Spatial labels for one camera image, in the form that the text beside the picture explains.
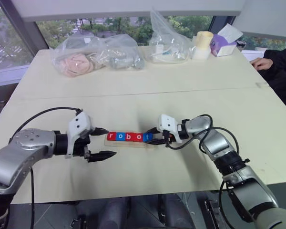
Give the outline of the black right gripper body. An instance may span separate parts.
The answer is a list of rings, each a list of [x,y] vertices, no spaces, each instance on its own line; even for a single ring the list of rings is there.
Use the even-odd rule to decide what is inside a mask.
[[[163,142],[166,146],[168,146],[171,143],[176,142],[176,139],[169,131],[163,130]]]

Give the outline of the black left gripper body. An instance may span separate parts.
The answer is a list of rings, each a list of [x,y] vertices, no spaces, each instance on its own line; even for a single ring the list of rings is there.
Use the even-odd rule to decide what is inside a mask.
[[[78,138],[73,147],[72,156],[80,156],[83,157],[87,162],[89,162],[90,150],[88,149],[88,145],[90,144],[89,135],[84,138]]]

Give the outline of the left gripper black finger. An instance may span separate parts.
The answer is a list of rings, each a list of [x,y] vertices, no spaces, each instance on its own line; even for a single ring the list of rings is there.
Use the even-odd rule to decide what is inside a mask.
[[[87,162],[99,162],[99,161],[104,161],[106,159],[109,159],[110,157],[116,155],[116,152],[114,151],[100,151],[99,153],[89,153],[87,157]]]
[[[96,127],[93,130],[89,131],[89,135],[91,136],[100,136],[100,135],[105,135],[108,133],[109,133],[108,130],[101,128],[101,127]]]

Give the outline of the bystander bare hand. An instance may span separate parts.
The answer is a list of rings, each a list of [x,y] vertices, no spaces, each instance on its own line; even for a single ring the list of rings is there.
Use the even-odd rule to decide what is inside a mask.
[[[257,70],[268,70],[272,67],[273,61],[267,58],[256,58],[250,61],[250,64]]]

